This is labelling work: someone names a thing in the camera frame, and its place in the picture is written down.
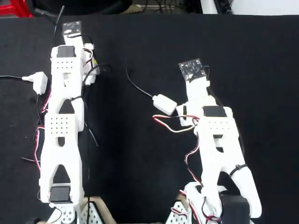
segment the black tablecloth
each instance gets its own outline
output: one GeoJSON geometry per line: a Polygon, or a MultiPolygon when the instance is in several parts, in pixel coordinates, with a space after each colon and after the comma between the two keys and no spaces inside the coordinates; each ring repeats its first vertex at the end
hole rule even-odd
{"type": "MultiPolygon", "coordinates": [[[[105,200],[117,222],[166,220],[178,190],[191,180],[183,158],[196,142],[192,132],[170,133],[152,120],[160,112],[127,81],[126,59],[138,85],[179,104],[187,97],[178,63],[200,58],[210,65],[211,87],[233,109],[243,136],[263,206],[256,223],[296,219],[299,17],[93,15],[63,20],[82,20],[99,63],[114,68],[90,87],[87,116],[101,143],[97,148],[89,139],[90,193],[105,200]]],[[[0,75],[50,74],[49,21],[3,19],[0,29],[0,75]]],[[[24,223],[50,213],[36,197],[36,166],[20,159],[33,154],[35,97],[32,84],[0,79],[1,223],[24,223]]],[[[170,125],[179,127],[179,121],[170,125]]],[[[85,188],[87,136],[79,134],[85,188]]],[[[199,155],[193,163],[199,174],[199,155]]]]}

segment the white 3d-printed robotic arm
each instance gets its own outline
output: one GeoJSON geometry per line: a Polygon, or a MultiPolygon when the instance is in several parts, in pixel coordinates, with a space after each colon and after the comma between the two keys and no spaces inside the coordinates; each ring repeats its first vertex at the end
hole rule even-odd
{"type": "MultiPolygon", "coordinates": [[[[78,132],[84,129],[84,102],[81,96],[83,80],[96,64],[93,45],[83,44],[81,23],[63,25],[65,45],[51,52],[51,96],[45,115],[45,138],[41,154],[40,197],[43,203],[63,211],[63,223],[71,223],[77,213],[80,223],[80,203],[84,197],[82,162],[78,149],[78,132]],[[59,114],[65,100],[70,99],[74,114],[59,114]],[[53,183],[59,165],[63,165],[70,183],[53,183]],[[68,218],[64,214],[73,214],[68,218]]],[[[89,75],[85,84],[94,83],[99,69],[89,75]]]]}
{"type": "MultiPolygon", "coordinates": [[[[223,203],[217,182],[220,172],[223,171],[230,175],[241,196],[248,201],[249,217],[260,217],[262,206],[252,173],[245,164],[232,110],[217,105],[215,98],[208,94],[207,87],[210,82],[199,59],[181,63],[179,66],[186,81],[188,101],[178,106],[177,111],[179,116],[191,114],[199,118],[194,134],[198,136],[203,168],[201,191],[199,192],[194,184],[185,187],[188,200],[193,204],[201,223],[206,223],[202,207],[207,215],[221,217],[223,203]]],[[[192,118],[186,117],[181,117],[180,123],[182,126],[194,125],[192,118]]]]}

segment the black circuit board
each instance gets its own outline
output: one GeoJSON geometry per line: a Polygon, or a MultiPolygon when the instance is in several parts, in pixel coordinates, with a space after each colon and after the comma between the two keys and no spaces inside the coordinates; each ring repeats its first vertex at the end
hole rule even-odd
{"type": "Polygon", "coordinates": [[[82,30],[81,21],[67,22],[64,23],[62,26],[62,32],[64,35],[78,34],[81,33],[81,30],[82,30]]]}
{"type": "Polygon", "coordinates": [[[202,64],[200,59],[194,59],[187,62],[179,63],[179,68],[184,76],[185,81],[189,81],[191,78],[199,78],[204,76],[201,72],[202,64]]]}

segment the white connector plug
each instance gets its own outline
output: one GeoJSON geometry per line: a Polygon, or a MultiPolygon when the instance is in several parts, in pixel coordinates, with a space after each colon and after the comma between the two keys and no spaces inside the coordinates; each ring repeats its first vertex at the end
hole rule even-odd
{"type": "Polygon", "coordinates": [[[153,97],[154,106],[160,111],[166,113],[168,116],[172,115],[177,107],[177,102],[169,99],[168,97],[159,94],[153,97]]]}
{"type": "Polygon", "coordinates": [[[43,71],[39,71],[30,76],[23,76],[22,80],[33,82],[33,90],[38,95],[43,95],[47,89],[48,77],[43,71]]]}

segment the red object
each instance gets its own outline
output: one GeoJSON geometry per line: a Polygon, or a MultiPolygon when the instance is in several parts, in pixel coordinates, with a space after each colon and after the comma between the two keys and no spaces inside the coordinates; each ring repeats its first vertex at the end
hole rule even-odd
{"type": "Polygon", "coordinates": [[[26,5],[26,0],[10,0],[9,5],[0,6],[0,15],[9,14],[18,17],[33,17],[26,5]]]}

